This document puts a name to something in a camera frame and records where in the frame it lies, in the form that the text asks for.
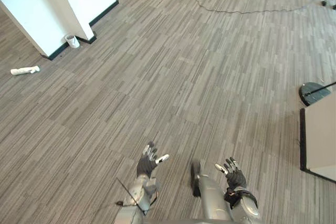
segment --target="floor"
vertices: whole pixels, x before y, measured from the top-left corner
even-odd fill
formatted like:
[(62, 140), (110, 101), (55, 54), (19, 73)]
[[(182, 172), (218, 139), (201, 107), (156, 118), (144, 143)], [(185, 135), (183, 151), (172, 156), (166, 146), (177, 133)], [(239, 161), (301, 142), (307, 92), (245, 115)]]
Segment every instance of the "floor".
[[(321, 0), (119, 0), (98, 39), (39, 56), (0, 13), (0, 222), (113, 223), (155, 141), (170, 160), (149, 219), (202, 217), (189, 163), (233, 156), (265, 223), (336, 223), (336, 184), (299, 169), (298, 88), (336, 79), (336, 13)], [(9, 70), (40, 65), (41, 72)]]

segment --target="robot wrist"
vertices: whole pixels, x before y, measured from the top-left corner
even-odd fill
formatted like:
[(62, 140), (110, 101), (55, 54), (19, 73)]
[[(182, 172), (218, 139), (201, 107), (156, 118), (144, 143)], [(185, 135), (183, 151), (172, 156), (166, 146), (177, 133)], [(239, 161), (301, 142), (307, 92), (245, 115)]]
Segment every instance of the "robot wrist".
[(231, 188), (227, 188), (227, 191), (224, 195), (225, 201), (230, 203), (230, 208), (233, 209), (237, 202), (239, 202), (243, 197), (248, 197), (254, 201), (256, 204), (256, 207), (258, 208), (258, 202), (256, 197), (253, 196), (253, 194), (247, 190), (236, 190), (238, 187), (235, 188), (235, 190), (232, 190)]

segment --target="black baseboard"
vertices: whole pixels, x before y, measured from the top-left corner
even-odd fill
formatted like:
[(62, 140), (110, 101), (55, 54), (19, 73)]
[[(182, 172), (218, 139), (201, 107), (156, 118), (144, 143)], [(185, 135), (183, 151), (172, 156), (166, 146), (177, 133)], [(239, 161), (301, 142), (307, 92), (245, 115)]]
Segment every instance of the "black baseboard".
[(114, 7), (116, 7), (119, 4), (119, 1), (116, 0), (112, 5), (107, 7), (101, 14), (99, 14), (96, 18), (94, 18), (89, 25), (93, 26), (95, 23), (97, 23), (98, 20), (100, 20), (104, 15), (106, 15), (109, 11), (111, 11)]
[(96, 33), (93, 32), (93, 34), (94, 34), (94, 36), (93, 36), (90, 40), (83, 39), (83, 38), (78, 37), (78, 36), (76, 36), (76, 38), (77, 38), (79, 41), (85, 42), (85, 43), (87, 43), (87, 44), (92, 44), (92, 43), (97, 39), (97, 37), (96, 37)]
[[(115, 1), (112, 5), (110, 5), (109, 7), (107, 7), (101, 14), (99, 14), (96, 18), (94, 18), (89, 25), (93, 26), (95, 23), (97, 23), (98, 20), (100, 20), (104, 15), (106, 15), (109, 11), (111, 11), (114, 7), (116, 7), (119, 4), (119, 1)], [(76, 36), (76, 38), (82, 42), (88, 43), (88, 44), (92, 44), (96, 39), (97, 39), (97, 34), (95, 32), (93, 32), (94, 36), (90, 39), (83, 39), (81, 37)], [(53, 60), (56, 58), (56, 56), (58, 56), (64, 49), (66, 49), (69, 46), (69, 44), (67, 42), (65, 42), (64, 44), (62, 44), (59, 48), (57, 48), (57, 50), (55, 52), (53, 52), (49, 57), (42, 55), (41, 56), (43, 58), (46, 58), (48, 60)]]
[(327, 178), (320, 174), (313, 173), (311, 170), (307, 169), (306, 115), (305, 115), (304, 109), (300, 110), (300, 169), (306, 173), (309, 173), (317, 177), (326, 179), (330, 182), (336, 183), (336, 181), (331, 178)]
[(53, 52), (49, 57), (46, 55), (41, 54), (43, 58), (46, 58), (48, 60), (53, 60), (58, 56), (61, 52), (63, 52), (64, 49), (66, 49), (69, 46), (67, 42), (63, 43), (59, 48), (56, 49), (55, 52)]

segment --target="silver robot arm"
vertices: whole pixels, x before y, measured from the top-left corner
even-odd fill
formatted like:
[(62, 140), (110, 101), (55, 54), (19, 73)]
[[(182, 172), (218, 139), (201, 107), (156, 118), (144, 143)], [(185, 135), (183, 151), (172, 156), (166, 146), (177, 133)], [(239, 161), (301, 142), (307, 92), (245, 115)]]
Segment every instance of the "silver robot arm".
[(246, 189), (246, 178), (238, 163), (232, 157), (226, 159), (226, 162), (228, 165), (215, 164), (215, 167), (227, 178), (229, 187), (224, 199), (230, 203), (233, 220), (242, 224), (262, 223), (257, 199)]
[(169, 155), (160, 158), (155, 156), (156, 148), (150, 142), (144, 149), (136, 167), (137, 178), (130, 186), (122, 208), (118, 212), (114, 224), (143, 224), (143, 217), (148, 212), (153, 194), (158, 193), (159, 183), (151, 178), (152, 171), (159, 163), (167, 160)]

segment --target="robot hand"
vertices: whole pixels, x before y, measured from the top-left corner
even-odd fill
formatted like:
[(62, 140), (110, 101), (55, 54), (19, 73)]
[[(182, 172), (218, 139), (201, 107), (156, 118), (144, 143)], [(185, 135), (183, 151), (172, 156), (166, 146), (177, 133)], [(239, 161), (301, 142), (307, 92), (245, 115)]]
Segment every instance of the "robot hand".
[(153, 142), (149, 142), (142, 152), (142, 156), (136, 167), (137, 177), (145, 174), (148, 178), (151, 178), (152, 171), (158, 166), (159, 163), (167, 160), (169, 155), (163, 155), (162, 157), (157, 157), (155, 152), (157, 149)]
[(230, 159), (226, 159), (226, 162), (228, 165), (224, 164), (224, 167), (219, 164), (215, 164), (215, 167), (217, 170), (225, 174), (229, 188), (232, 190), (237, 187), (246, 188), (246, 178), (242, 170), (240, 169), (237, 161), (230, 157)]

